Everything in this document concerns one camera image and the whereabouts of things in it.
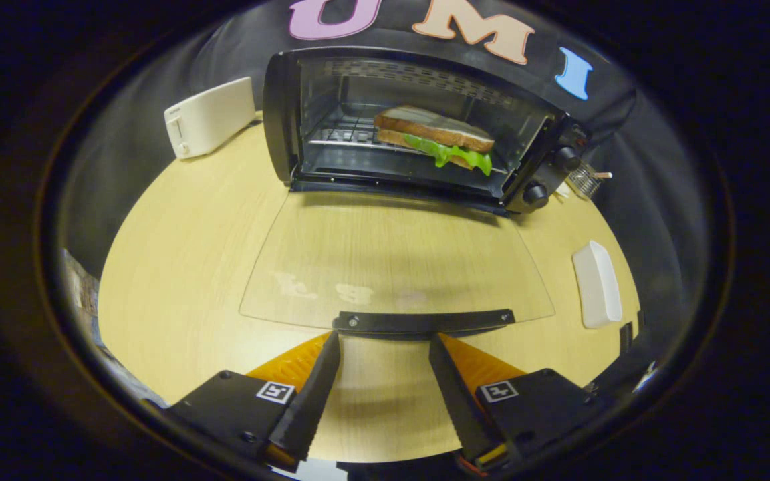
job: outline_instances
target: orange gripper pad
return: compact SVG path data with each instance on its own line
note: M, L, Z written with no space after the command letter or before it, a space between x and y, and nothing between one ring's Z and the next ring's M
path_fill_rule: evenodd
M457 341L449 335L439 333L439 337L471 395L474 395L480 386L526 374L521 369L508 365L495 356L486 354L476 347L465 344L465 342Z
M323 351L323 344L329 335L331 332L318 335L311 341L299 344L299 346L255 368L247 374L248 377L289 384L296 387L296 392L301 391L302 387L305 386L305 381L311 375L314 363L317 362L317 358Z

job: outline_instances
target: oven vent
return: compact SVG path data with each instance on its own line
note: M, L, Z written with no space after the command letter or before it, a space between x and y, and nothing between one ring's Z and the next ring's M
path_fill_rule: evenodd
M467 97L479 98L493 106L509 108L513 105L513 97L488 88L488 86L472 82L453 73L404 63L375 60L329 60L323 64L323 75L400 80L401 82L433 86Z

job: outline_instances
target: oven control knob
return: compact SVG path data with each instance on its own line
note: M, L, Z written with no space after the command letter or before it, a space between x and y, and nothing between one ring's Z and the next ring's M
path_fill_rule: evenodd
M544 185L531 184L526 186L525 192L522 192L522 200L534 209L539 209L548 204L548 191Z
M574 172L581 167L581 158L578 151L572 147L562 147L554 154L554 166L564 172Z

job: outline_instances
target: blue letter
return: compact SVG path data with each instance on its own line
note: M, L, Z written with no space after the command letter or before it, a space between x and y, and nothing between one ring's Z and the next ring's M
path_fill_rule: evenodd
M593 66L570 49L560 47L560 51L566 55L566 66L563 68L563 74L554 79L569 94L587 100L587 91L584 88L587 86L587 73L593 70Z

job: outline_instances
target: lettuce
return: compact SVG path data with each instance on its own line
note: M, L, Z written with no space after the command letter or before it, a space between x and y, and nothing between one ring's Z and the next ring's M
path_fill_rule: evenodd
M486 174L486 177L489 177L489 174L492 173L492 158L490 158L489 154L462 150L457 146L443 146L434 140L424 139L412 134L403 134L403 138L406 139L410 146L434 156L436 158L436 167L444 167L444 164L447 164L449 161L450 156L455 155L464 158L465 162L471 165L471 167L480 168L480 171Z

